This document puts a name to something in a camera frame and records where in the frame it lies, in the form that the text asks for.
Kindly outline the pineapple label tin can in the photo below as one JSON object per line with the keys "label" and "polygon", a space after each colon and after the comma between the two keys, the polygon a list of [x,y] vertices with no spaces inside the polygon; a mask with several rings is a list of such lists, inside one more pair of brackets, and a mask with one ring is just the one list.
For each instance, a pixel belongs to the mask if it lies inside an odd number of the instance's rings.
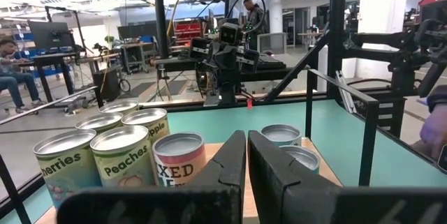
{"label": "pineapple label tin can", "polygon": [[144,126],[148,129],[147,139],[153,144],[170,134],[168,112],[162,108],[150,108],[132,112],[123,116],[124,126]]}

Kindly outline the tomatoes label tin can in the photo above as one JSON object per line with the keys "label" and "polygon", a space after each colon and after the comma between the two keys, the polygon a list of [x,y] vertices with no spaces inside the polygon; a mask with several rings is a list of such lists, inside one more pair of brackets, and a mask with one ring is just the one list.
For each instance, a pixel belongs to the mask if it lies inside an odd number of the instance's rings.
{"label": "tomatoes label tin can", "polygon": [[120,127],[122,125],[121,120],[123,116],[124,115],[120,112],[99,114],[77,122],[75,127],[81,130],[95,130],[99,134]]}

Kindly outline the peaches label tin can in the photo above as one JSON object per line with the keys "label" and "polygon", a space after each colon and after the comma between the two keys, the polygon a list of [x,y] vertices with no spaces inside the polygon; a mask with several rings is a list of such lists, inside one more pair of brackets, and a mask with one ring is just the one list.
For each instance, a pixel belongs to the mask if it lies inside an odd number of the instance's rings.
{"label": "peaches label tin can", "polygon": [[152,186],[152,146],[144,126],[120,126],[98,134],[91,142],[104,187]]}

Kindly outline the black box on floor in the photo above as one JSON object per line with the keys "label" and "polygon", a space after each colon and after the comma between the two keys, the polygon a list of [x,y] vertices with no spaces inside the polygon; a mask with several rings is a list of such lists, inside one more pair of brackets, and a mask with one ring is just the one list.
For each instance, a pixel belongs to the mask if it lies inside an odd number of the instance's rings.
{"label": "black box on floor", "polygon": [[99,88],[101,98],[106,101],[117,99],[121,93],[116,68],[96,71],[92,74],[94,84]]}

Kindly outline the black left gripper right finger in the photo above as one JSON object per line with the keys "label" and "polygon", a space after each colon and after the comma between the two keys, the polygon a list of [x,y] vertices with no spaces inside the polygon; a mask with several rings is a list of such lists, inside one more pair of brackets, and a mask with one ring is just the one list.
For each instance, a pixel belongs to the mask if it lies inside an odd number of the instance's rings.
{"label": "black left gripper right finger", "polygon": [[248,135],[251,187],[261,224],[331,224],[337,185],[299,163],[258,131]]}

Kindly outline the short orange slices tin can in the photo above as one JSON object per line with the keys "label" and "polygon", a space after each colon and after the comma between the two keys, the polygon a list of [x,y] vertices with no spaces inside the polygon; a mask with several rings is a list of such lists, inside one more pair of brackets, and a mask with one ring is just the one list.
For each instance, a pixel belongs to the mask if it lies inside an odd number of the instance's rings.
{"label": "short orange slices tin can", "polygon": [[313,173],[319,173],[321,163],[320,158],[312,150],[297,145],[284,145],[280,146],[280,149],[290,154]]}

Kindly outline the mixed fruit label tin can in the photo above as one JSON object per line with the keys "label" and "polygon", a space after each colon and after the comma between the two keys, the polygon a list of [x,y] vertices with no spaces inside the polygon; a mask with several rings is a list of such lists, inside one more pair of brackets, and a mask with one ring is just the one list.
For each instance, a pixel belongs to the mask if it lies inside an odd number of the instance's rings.
{"label": "mixed fruit label tin can", "polygon": [[197,133],[167,135],[157,140],[152,149],[160,186],[182,186],[207,163],[205,143]]}

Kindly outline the carrot picture tin can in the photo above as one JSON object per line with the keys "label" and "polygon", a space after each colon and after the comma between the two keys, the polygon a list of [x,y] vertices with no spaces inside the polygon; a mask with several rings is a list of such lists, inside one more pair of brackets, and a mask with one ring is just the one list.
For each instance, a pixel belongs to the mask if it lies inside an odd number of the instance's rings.
{"label": "carrot picture tin can", "polygon": [[300,146],[302,141],[301,132],[287,124],[272,124],[261,129],[261,133],[276,144],[278,147],[284,145]]}

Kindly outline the black computer monitor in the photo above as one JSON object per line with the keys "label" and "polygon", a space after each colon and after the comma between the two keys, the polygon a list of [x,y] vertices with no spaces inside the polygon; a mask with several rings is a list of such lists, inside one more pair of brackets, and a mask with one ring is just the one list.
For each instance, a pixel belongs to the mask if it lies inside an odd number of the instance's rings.
{"label": "black computer monitor", "polygon": [[67,23],[64,22],[28,22],[37,49],[72,47],[73,40]]}

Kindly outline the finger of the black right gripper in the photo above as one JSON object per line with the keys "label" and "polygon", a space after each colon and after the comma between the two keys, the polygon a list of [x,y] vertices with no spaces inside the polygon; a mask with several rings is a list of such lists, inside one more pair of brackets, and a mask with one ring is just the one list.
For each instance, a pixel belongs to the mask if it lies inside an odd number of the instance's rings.
{"label": "finger of the black right gripper", "polygon": [[237,48],[233,46],[228,46],[228,72],[236,73],[238,64],[237,64]]}
{"label": "finger of the black right gripper", "polygon": [[224,58],[226,56],[225,45],[220,44],[219,49],[216,53],[216,65],[218,67],[218,73],[221,73],[225,68]]}

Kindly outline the grey workbench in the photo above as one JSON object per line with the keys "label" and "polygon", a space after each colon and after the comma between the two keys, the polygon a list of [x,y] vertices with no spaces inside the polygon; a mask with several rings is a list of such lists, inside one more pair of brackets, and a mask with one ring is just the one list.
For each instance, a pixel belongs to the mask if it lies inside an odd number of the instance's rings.
{"label": "grey workbench", "polygon": [[129,75],[148,73],[151,58],[158,53],[155,43],[126,43],[120,49],[124,70]]}

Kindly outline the cherries label tin can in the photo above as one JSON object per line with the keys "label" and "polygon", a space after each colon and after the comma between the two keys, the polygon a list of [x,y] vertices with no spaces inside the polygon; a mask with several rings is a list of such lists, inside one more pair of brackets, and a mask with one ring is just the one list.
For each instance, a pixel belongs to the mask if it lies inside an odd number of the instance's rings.
{"label": "cherries label tin can", "polygon": [[75,129],[45,139],[33,148],[55,208],[76,192],[101,186],[90,142],[96,131]]}

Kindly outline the person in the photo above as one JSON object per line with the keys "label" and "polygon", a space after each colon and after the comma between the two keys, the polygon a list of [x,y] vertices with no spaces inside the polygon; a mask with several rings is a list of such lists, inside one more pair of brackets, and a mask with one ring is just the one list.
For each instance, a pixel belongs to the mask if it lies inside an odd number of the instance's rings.
{"label": "person", "polygon": [[420,140],[411,147],[430,157],[447,174],[447,84],[437,86],[426,102],[430,115],[420,130]]}
{"label": "person", "polygon": [[248,11],[247,22],[249,23],[249,25],[254,27],[257,24],[259,24],[257,29],[253,30],[252,32],[249,32],[247,35],[249,49],[257,50],[258,35],[267,33],[265,28],[266,21],[264,18],[264,10],[257,3],[254,3],[252,0],[244,0],[244,7]]}
{"label": "person", "polygon": [[16,59],[16,44],[13,40],[5,38],[0,40],[0,87],[5,87],[15,104],[15,111],[22,113],[28,110],[22,101],[18,84],[25,84],[33,106],[41,106],[45,101],[41,100],[30,73],[22,73],[19,64],[28,62],[25,58]]}

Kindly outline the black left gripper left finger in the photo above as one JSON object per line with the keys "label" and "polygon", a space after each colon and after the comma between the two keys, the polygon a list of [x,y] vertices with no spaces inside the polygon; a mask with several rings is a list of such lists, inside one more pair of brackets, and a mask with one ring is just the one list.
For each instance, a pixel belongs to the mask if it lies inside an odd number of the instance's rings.
{"label": "black left gripper left finger", "polygon": [[242,224],[246,172],[246,136],[235,131],[190,181],[201,196],[191,224]]}

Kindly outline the green yellow label tin can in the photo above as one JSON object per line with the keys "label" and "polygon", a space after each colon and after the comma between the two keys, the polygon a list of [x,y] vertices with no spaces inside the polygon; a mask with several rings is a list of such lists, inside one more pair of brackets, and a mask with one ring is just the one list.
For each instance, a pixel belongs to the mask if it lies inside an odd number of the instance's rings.
{"label": "green yellow label tin can", "polygon": [[116,100],[106,103],[98,110],[101,114],[119,112],[123,115],[126,115],[139,110],[139,102],[135,99]]}

